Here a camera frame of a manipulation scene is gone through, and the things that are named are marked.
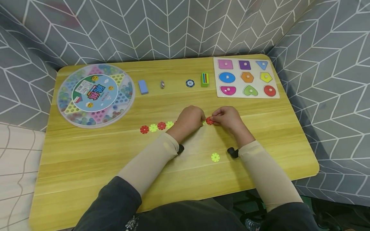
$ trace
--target poker chip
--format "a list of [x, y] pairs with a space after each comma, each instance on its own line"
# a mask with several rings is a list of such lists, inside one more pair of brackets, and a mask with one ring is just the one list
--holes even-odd
[[174, 122], [172, 122], [172, 121], [168, 121], [168, 122], [166, 123], [166, 127], [167, 127], [168, 129], [170, 129], [173, 125], [174, 125]]
[[194, 84], [195, 84], [194, 81], [191, 80], [191, 79], [189, 79], [189, 80], [186, 81], [186, 86], [188, 86], [190, 88], [192, 88], [194, 86]]
[[151, 132], [156, 132], [158, 130], [158, 127], [157, 127], [157, 125], [156, 124], [151, 124], [150, 126], [149, 126], [149, 131], [151, 131]]
[[158, 129], [159, 130], [164, 130], [166, 128], [166, 124], [164, 122], [159, 122], [158, 123]]
[[141, 126], [141, 128], [140, 128], [140, 132], [141, 132], [142, 134], [147, 134], [147, 133], [148, 133], [148, 131], [149, 131], [149, 127], [148, 127], [148, 126], [146, 126], [146, 125]]
[[208, 125], [212, 125], [213, 124], [213, 121], [211, 120], [211, 117], [208, 117], [206, 119], [206, 122], [207, 122]]

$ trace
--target blue triangle puzzle piece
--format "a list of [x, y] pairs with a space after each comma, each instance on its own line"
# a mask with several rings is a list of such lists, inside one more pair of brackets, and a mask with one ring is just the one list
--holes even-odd
[[262, 70], [266, 70], [266, 67], [267, 67], [267, 64], [268, 64], [268, 62], [267, 62], [267, 61], [256, 61], [256, 63], [259, 65], [259, 67], [260, 67]]

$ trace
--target person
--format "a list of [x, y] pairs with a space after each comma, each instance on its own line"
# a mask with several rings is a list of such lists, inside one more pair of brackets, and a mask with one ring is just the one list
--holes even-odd
[[136, 214], [141, 197], [166, 163], [177, 156], [179, 144], [203, 126], [205, 119], [199, 107], [185, 108], [174, 126], [144, 148], [100, 190], [74, 231], [318, 230], [312, 212], [288, 176], [255, 140], [238, 111], [231, 106], [217, 109], [211, 120], [234, 136], [240, 148], [239, 157], [266, 206], [263, 223], [248, 220], [244, 226], [217, 198], [175, 202]]

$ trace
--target game label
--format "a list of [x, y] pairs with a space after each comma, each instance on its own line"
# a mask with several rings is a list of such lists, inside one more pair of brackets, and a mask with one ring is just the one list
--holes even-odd
[[79, 81], [72, 91], [73, 103], [86, 112], [97, 112], [109, 107], [117, 98], [118, 85], [111, 77], [89, 75]]

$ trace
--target gray geometric curtain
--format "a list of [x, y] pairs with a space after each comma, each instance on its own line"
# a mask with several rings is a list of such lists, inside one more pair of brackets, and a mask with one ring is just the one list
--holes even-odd
[[370, 2], [310, 7], [268, 54], [320, 165], [295, 185], [370, 206]]
[[266, 53], [309, 0], [1, 0], [9, 33], [67, 65]]
[[45, 131], [56, 71], [0, 27], [0, 122]]

